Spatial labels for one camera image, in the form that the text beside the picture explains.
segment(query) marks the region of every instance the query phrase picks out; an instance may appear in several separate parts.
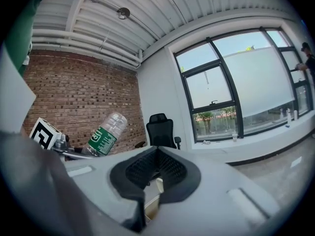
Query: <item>white ceiling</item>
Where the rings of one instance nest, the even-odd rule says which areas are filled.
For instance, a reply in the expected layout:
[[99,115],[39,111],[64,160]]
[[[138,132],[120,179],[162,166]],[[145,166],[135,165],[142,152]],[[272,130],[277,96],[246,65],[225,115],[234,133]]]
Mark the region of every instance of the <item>white ceiling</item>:
[[[129,19],[116,16],[121,7],[130,10]],[[147,50],[185,24],[211,14],[248,8],[292,11],[286,0],[43,0],[34,22],[33,45],[35,49],[115,61],[133,69],[141,63],[140,49]]]

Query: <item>window frame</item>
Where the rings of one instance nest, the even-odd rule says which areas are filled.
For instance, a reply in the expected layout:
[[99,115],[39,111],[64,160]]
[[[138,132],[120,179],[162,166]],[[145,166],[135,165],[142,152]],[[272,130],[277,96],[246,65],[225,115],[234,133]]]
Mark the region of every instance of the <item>window frame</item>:
[[[268,30],[276,30],[279,31],[280,34],[282,34],[284,36],[284,38],[286,39],[286,42],[288,42],[289,46],[288,47],[277,47],[275,42],[273,41],[273,39],[271,38],[271,36],[267,33]],[[293,81],[293,77],[291,76],[291,72],[293,71],[297,71],[297,69],[293,69],[290,70],[285,59],[284,56],[282,55],[282,52],[286,52],[286,51],[293,51],[297,57],[297,59],[299,60],[300,63],[302,63],[301,57],[299,56],[298,52],[296,51],[295,47],[292,44],[291,39],[287,36],[287,34],[281,29],[281,28],[264,28],[264,27],[259,27],[259,28],[251,28],[251,29],[244,29],[244,30],[237,30],[237,31],[232,31],[232,32],[228,32],[228,33],[224,33],[224,34],[220,34],[214,37],[206,37],[205,40],[202,40],[198,43],[195,43],[191,46],[188,46],[184,49],[182,49],[179,52],[173,53],[174,55],[174,59],[178,68],[178,71],[180,73],[181,76],[181,80],[183,83],[183,87],[184,87],[184,91],[185,91],[185,95],[186,95],[186,99],[187,99],[187,103],[189,106],[189,114],[190,114],[190,119],[191,119],[191,126],[192,126],[192,131],[193,131],[193,137],[194,137],[194,142],[202,142],[203,140],[199,140],[197,139],[197,135],[196,135],[196,130],[195,130],[195,126],[194,126],[194,120],[193,120],[193,115],[194,114],[198,114],[198,113],[204,113],[204,112],[208,112],[208,111],[213,111],[213,110],[218,110],[218,109],[223,109],[226,107],[235,107],[235,111],[236,111],[236,119],[237,119],[237,126],[238,126],[238,138],[244,138],[247,136],[252,136],[252,135],[257,135],[278,127],[281,127],[283,125],[287,124],[286,122],[280,123],[278,125],[275,125],[273,127],[269,127],[269,128],[265,128],[253,133],[249,133],[249,134],[245,134],[244,135],[244,122],[243,122],[243,115],[242,115],[242,109],[241,109],[241,103],[240,103],[240,99],[238,96],[238,92],[236,90],[236,86],[234,84],[234,80],[232,78],[232,75],[221,55],[221,53],[218,51],[217,47],[215,46],[215,44],[213,43],[213,41],[218,40],[220,38],[224,38],[224,37],[229,37],[229,36],[233,36],[233,35],[237,35],[237,34],[244,34],[244,33],[250,33],[250,32],[261,32],[264,37],[267,39],[267,41],[269,42],[269,44],[275,48],[280,60],[282,61],[285,70],[288,74],[289,77],[289,82],[292,88],[292,92],[293,92],[293,97],[294,100],[293,102],[293,109],[298,111],[298,118],[300,118],[301,116],[309,113],[311,110],[313,110],[313,97],[312,97],[312,91],[311,91],[311,87],[310,87],[310,81],[309,81],[309,77],[307,75],[306,71],[303,71],[304,76],[305,76],[305,80],[304,81],[299,81],[297,83],[294,83]],[[177,56],[188,52],[194,48],[197,48],[201,45],[204,44],[209,44],[210,47],[212,48],[212,50],[214,51],[214,53],[217,55],[218,59],[210,61],[208,63],[199,65],[197,67],[191,68],[188,71],[182,72],[177,60]],[[192,104],[192,100],[191,100],[191,96],[190,96],[190,92],[189,92],[189,87],[187,84],[187,78],[199,74],[201,72],[210,70],[212,68],[215,67],[220,67],[221,71],[223,73],[223,76],[225,78],[225,81],[227,83],[227,87],[229,89],[230,95],[231,95],[231,99],[230,101],[225,101],[225,102],[221,102],[221,103],[213,103],[210,104],[209,106],[204,106],[204,107],[200,107],[200,108],[194,108],[193,104]],[[305,86],[307,89],[307,100],[309,103],[308,106],[308,111],[303,113],[302,115],[299,114],[299,106],[298,106],[298,100],[297,100],[297,93],[296,93],[296,89],[301,87],[301,86]],[[224,141],[224,140],[230,140],[232,139],[232,137],[227,137],[227,138],[209,138],[209,139],[205,139],[206,141]]]

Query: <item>windowsill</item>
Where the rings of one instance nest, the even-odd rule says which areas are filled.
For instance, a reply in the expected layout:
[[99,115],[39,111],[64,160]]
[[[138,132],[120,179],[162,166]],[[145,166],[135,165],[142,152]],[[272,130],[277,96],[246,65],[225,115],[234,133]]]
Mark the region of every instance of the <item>windowsill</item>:
[[192,145],[193,152],[200,152],[200,153],[226,153],[224,149],[230,149],[230,148],[238,148],[242,147],[244,145],[250,145],[254,144],[256,142],[261,142],[262,140],[268,141],[268,139],[274,138],[275,136],[281,135],[285,133],[288,130],[294,129],[298,127],[299,125],[305,123],[306,121],[309,121],[309,119],[315,116],[315,111],[310,111],[306,115],[303,115],[296,121],[292,121],[290,124],[290,127],[287,128],[286,125],[280,126],[278,128],[262,132],[257,135],[247,136],[243,139],[237,139],[236,142],[233,140],[226,140],[226,141],[220,141],[220,142],[211,142],[208,144],[202,144],[202,143],[196,143]]

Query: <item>plastic water bottle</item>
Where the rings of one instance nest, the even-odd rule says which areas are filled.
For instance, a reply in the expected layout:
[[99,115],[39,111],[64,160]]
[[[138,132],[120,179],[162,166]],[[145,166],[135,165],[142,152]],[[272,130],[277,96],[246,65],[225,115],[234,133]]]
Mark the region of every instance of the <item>plastic water bottle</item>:
[[111,113],[82,149],[82,154],[105,156],[127,126],[126,118],[119,113]]

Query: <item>chair armrest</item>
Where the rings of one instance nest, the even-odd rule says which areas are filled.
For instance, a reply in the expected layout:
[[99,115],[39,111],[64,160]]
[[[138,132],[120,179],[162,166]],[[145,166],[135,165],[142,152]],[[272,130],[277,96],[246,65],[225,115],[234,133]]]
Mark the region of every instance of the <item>chair armrest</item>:
[[135,148],[142,148],[143,145],[145,144],[146,142],[142,141],[142,142],[139,142],[135,145]]
[[175,137],[174,138],[175,143],[177,144],[177,149],[181,149],[180,143],[182,142],[182,139],[180,137]]

